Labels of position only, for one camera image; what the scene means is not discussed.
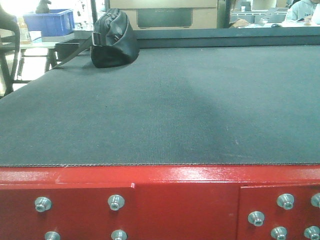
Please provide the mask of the black shoulder bag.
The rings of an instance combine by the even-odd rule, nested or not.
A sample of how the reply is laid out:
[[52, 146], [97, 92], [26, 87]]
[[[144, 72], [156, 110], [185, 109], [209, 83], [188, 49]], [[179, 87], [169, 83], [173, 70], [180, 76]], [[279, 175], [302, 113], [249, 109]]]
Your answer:
[[96, 68], [131, 64], [140, 52], [129, 17], [118, 8], [107, 9], [94, 23], [91, 36], [53, 69], [61, 68], [86, 49], [90, 49], [90, 58]]

